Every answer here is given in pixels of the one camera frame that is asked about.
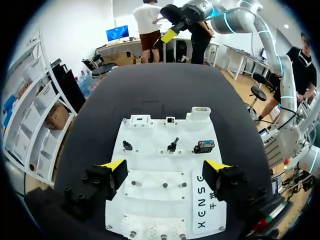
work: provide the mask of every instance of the water bottle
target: water bottle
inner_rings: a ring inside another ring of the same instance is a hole
[[[84,77],[83,75],[80,76],[80,78],[78,79],[78,77],[75,77],[76,82],[78,83],[78,86],[80,88],[80,91],[82,93],[82,95],[84,96],[84,98],[86,99],[89,95],[90,95],[90,91],[88,89],[88,86],[85,83]]]
[[[89,70],[87,70],[86,73],[87,74],[85,76],[85,82],[86,82],[90,92],[92,92],[93,86],[97,83],[97,80],[92,77],[92,73]]]

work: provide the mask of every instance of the black shorts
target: black shorts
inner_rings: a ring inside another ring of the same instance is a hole
[[[280,87],[278,87],[278,88],[275,90],[275,93],[273,94],[273,98],[274,98],[275,100],[277,100],[279,103],[281,103]]]

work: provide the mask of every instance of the computer monitor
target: computer monitor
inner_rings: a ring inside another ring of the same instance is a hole
[[[267,53],[264,48],[262,48],[262,50],[261,50],[261,57],[263,57],[264,59],[267,59]]]
[[[112,40],[128,38],[129,37],[128,25],[119,26],[119,27],[107,30],[106,36],[109,42]]]

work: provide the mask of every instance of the black chair seat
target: black chair seat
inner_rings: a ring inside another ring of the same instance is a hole
[[[257,99],[259,99],[263,102],[265,102],[267,100],[267,96],[265,95],[265,93],[257,86],[251,87],[251,92]]]
[[[259,74],[259,73],[254,73],[253,75],[252,75],[252,78],[254,79],[254,80],[256,80],[258,83],[260,83],[260,84],[263,84],[263,85],[265,85],[265,84],[267,84],[267,79],[263,76],[263,75],[261,75],[261,74]]]
[[[106,64],[106,65],[102,65],[102,66],[100,66],[100,67],[98,67],[97,69],[94,69],[94,70],[92,71],[92,76],[93,76],[93,77],[98,77],[98,76],[100,76],[100,75],[104,75],[104,74],[110,72],[111,69],[112,69],[113,67],[115,67],[115,66],[117,66],[117,64],[115,64],[115,63],[108,63],[108,64]]]

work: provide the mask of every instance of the black office chair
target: black office chair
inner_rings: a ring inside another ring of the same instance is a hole
[[[95,55],[92,59],[82,59],[82,62],[88,69],[90,69],[90,71],[92,71],[92,77],[94,79],[105,76],[113,67],[117,66],[115,63],[108,63],[104,65],[100,54]]]
[[[252,78],[257,81],[259,84],[267,84],[267,80],[264,76],[262,76],[261,74],[259,73],[254,73]],[[263,102],[265,102],[267,100],[267,96],[265,95],[265,93],[257,86],[252,86],[251,87],[251,92],[252,94],[249,95],[250,97],[252,96],[255,96],[255,99],[253,100],[253,102],[251,104],[248,104],[248,103],[244,103],[246,108],[248,109],[249,111],[249,114],[251,116],[251,118],[253,119],[253,121],[256,121],[258,119],[257,117],[257,112],[256,110],[254,109],[254,105],[255,103],[257,102],[257,100],[261,100]]]

